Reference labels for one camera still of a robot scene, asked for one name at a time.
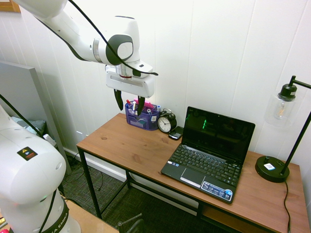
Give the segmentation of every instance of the floor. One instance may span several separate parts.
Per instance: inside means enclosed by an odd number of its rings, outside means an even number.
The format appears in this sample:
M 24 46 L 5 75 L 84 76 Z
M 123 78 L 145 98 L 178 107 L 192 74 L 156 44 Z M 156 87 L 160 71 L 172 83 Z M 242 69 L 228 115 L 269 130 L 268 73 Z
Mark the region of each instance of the floor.
M 75 160 L 71 168 L 72 174 L 66 175 L 62 182 L 66 198 L 75 200 L 84 209 L 96 215 L 81 163 Z M 89 171 L 101 207 L 122 182 L 94 168 L 89 167 Z M 105 222 L 116 227 L 119 221 L 126 221 L 140 213 L 147 233 L 227 233 L 192 214 L 135 188 L 128 189 L 127 186 L 102 216 Z

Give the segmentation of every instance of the desk organizer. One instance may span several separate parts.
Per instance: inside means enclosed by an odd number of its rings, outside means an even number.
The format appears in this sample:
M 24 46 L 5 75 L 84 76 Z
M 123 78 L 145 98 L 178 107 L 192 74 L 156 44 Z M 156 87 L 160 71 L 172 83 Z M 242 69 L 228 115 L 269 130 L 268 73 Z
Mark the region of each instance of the desk organizer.
M 141 114 L 137 116 L 138 104 L 136 104 L 135 110 L 133 110 L 133 102 L 134 101 L 131 101 L 130 104 L 127 103 L 125 105 L 127 123 L 144 130 L 157 130 L 157 120 L 160 117 L 160 112 L 156 110 L 156 105 L 152 105 L 153 108 L 144 106 Z

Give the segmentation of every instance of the picture frame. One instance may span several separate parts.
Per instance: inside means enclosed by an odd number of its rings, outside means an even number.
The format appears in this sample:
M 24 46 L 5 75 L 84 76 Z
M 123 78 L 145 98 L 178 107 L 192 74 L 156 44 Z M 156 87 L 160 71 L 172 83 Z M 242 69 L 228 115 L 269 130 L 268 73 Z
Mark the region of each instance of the picture frame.
M 0 0 L 0 11 L 20 13 L 20 8 L 12 0 Z

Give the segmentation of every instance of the laptop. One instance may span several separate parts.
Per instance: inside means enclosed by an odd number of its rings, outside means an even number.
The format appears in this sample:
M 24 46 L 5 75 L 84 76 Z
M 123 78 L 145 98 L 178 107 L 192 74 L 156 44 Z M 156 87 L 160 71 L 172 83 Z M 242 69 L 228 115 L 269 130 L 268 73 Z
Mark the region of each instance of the laptop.
M 161 173 L 232 203 L 255 124 L 188 107 L 184 134 Z

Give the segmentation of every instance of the laptop keyboard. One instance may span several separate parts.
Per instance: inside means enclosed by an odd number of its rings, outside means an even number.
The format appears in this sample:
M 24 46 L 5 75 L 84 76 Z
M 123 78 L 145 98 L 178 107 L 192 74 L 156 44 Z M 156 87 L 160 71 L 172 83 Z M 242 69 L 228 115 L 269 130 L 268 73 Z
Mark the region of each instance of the laptop keyboard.
M 241 173 L 241 167 L 236 164 L 221 161 L 212 155 L 197 152 L 187 146 L 179 145 L 169 159 L 192 168 L 224 183 L 236 187 Z

